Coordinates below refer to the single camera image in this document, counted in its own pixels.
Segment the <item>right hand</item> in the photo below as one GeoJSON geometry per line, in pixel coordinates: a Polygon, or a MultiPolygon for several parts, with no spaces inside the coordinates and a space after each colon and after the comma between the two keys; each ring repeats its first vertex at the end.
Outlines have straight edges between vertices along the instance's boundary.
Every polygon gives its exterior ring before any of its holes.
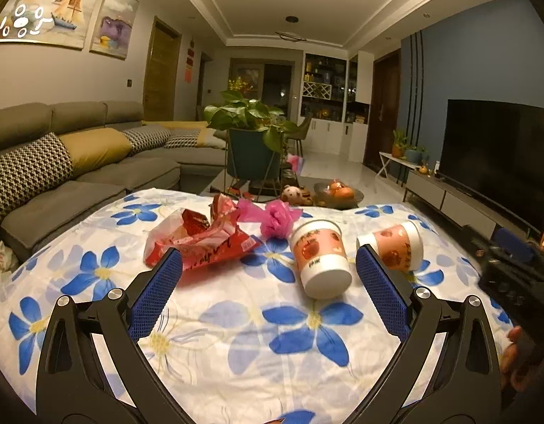
{"type": "Polygon", "coordinates": [[[507,337],[510,345],[504,350],[499,362],[500,388],[511,386],[517,393],[522,393],[537,376],[537,365],[516,366],[519,358],[518,342],[524,330],[521,326],[513,327],[507,337]]]}

